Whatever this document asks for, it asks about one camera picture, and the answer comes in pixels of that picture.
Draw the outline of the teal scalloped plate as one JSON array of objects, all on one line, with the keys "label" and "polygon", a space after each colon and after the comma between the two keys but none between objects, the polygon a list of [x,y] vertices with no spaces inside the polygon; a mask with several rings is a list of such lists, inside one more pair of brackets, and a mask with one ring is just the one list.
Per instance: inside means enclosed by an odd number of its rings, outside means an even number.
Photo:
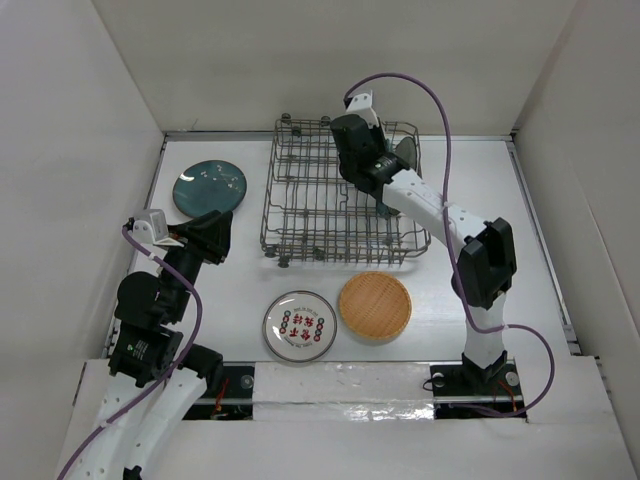
[{"label": "teal scalloped plate", "polygon": [[384,218],[390,218],[398,215],[398,211],[392,208],[389,208],[386,204],[381,201],[376,202],[376,211],[377,213]]}]

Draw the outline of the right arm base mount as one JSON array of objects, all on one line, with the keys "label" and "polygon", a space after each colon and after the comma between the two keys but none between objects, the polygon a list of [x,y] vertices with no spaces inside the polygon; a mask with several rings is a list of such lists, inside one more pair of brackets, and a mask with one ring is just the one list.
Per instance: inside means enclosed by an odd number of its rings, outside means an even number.
[{"label": "right arm base mount", "polygon": [[432,394],[438,420],[483,417],[481,412],[461,408],[461,404],[474,404],[499,413],[516,412],[525,406],[514,363],[507,363],[487,383],[467,379],[461,364],[431,365],[422,388]]}]

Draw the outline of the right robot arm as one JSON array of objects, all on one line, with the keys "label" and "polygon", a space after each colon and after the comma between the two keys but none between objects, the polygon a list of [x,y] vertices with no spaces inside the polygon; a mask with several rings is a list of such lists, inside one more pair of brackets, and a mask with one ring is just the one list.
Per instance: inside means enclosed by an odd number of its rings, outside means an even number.
[{"label": "right robot arm", "polygon": [[501,217],[483,220],[447,202],[386,146],[378,127],[369,127],[360,116],[340,116],[330,130],[343,179],[446,246],[454,269],[451,286],[466,316],[462,381],[474,393],[486,392],[507,360],[504,307],[517,270],[511,225]]}]

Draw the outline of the cream plate tree drawing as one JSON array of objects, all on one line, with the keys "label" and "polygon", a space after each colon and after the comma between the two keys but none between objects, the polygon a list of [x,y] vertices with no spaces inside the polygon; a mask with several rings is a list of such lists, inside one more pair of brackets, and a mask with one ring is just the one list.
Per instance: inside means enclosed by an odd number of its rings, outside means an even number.
[{"label": "cream plate tree drawing", "polygon": [[418,152],[417,146],[412,137],[403,138],[396,146],[395,154],[405,161],[412,170],[417,169]]}]

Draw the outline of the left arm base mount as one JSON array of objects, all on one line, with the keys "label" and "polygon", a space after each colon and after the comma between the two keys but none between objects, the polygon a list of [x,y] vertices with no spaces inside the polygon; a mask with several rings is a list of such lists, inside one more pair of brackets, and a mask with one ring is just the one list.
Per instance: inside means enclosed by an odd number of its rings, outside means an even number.
[{"label": "left arm base mount", "polygon": [[237,421],[253,418],[254,363],[226,363],[215,391],[206,392],[187,411],[186,421]]}]

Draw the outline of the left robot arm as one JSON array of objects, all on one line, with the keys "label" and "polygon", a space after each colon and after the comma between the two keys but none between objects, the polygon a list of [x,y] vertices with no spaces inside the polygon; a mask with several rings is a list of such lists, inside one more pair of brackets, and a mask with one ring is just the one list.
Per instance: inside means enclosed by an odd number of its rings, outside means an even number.
[{"label": "left robot arm", "polygon": [[106,392],[59,478],[149,478],[195,401],[223,389],[222,355],[196,342],[204,305],[195,283],[203,265],[228,256],[232,220],[232,212],[214,210],[170,225],[162,210],[147,209],[123,225],[123,238],[158,271],[133,272],[119,284]]}]

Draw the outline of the white plate red characters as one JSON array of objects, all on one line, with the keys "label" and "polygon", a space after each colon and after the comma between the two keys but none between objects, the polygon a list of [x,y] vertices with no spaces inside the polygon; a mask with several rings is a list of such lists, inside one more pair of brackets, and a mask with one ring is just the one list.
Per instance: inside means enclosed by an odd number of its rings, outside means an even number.
[{"label": "white plate red characters", "polygon": [[332,347],[337,335],[334,308],[322,296],[304,290],[287,292],[268,307],[262,335],[270,352],[295,364],[313,362]]}]

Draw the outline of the round woven bamboo tray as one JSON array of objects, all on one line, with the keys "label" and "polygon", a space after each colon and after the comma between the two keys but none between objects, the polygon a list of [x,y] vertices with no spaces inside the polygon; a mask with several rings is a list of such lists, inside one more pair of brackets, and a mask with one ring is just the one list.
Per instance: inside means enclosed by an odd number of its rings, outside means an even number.
[{"label": "round woven bamboo tray", "polygon": [[338,306],[345,325],[357,336],[387,342],[408,326],[412,301],[406,287],[383,272],[363,272],[342,288]]}]

